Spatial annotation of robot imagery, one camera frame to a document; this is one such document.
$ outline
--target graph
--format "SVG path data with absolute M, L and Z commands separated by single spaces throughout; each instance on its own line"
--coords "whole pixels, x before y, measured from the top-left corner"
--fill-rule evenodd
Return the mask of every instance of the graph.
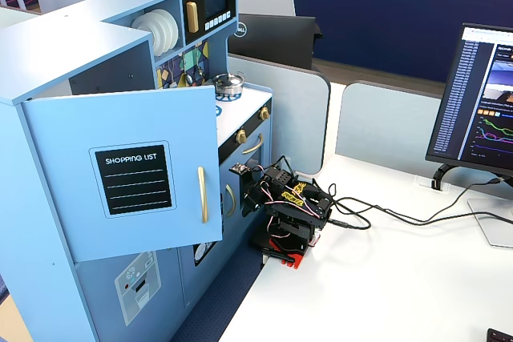
M 509 128 L 498 128 L 494 123 L 490 122 L 488 119 L 484 119 L 484 123 L 488 126 L 492 126 L 497 131 L 501 131 L 505 135 L 513 136 L 513 130 L 510 130 Z
M 479 156 L 495 154 L 502 156 L 513 155 L 513 130 L 507 127 L 501 127 L 489 119 L 482 119 L 476 127 L 476 136 L 473 140 L 473 153 Z

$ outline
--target shopping list chalkboard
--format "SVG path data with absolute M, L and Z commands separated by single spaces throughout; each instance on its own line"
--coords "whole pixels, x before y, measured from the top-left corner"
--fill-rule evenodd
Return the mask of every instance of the shopping list chalkboard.
M 96 151 L 95 161 L 109 215 L 172 207 L 163 144 Z

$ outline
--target gray partition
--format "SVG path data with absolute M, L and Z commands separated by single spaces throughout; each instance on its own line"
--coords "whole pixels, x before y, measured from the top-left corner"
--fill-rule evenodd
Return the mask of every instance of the gray partition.
M 285 155 L 294 170 L 316 174 L 322 167 L 331 85 L 321 73 L 230 54 L 231 73 L 273 89 L 274 162 Z
M 342 96 L 338 126 L 339 155 L 431 178 L 440 163 L 424 158 L 440 99 L 378 84 L 354 83 Z M 466 187 L 486 182 L 492 174 L 466 168 L 449 171 L 443 181 Z M 476 187 L 511 199 L 513 190 L 501 186 Z

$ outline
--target webpage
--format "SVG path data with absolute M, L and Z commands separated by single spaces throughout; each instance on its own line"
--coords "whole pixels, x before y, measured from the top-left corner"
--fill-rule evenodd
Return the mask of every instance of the webpage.
M 513 169 L 513 34 L 466 28 L 431 155 Z

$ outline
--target white plate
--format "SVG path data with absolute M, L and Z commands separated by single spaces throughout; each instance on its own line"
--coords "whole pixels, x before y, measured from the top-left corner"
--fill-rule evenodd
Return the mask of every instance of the white plate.
M 151 16 L 154 18 L 156 23 L 159 23 L 164 30 L 164 53 L 168 52 L 171 48 L 171 29 L 169 28 L 168 20 L 162 16 L 160 13 L 152 11 L 150 12 Z
M 174 48 L 176 46 L 176 42 L 178 42 L 179 37 L 178 24 L 176 23 L 175 18 L 173 18 L 173 15 L 169 14 L 166 10 L 153 10 L 152 12 L 164 16 L 168 22 L 169 30 L 171 31 L 171 45 L 169 46 L 169 49 Z
M 160 56 L 164 52 L 164 28 L 150 13 L 139 16 L 132 24 L 132 28 L 151 32 L 153 35 L 153 54 Z

